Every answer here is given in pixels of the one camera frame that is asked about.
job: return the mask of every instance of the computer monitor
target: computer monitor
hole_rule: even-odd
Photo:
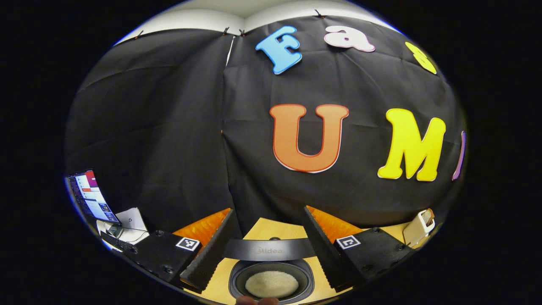
[[[106,203],[92,169],[68,175],[66,184],[73,195],[73,204],[81,213],[111,223],[115,227],[122,227],[119,219]]]

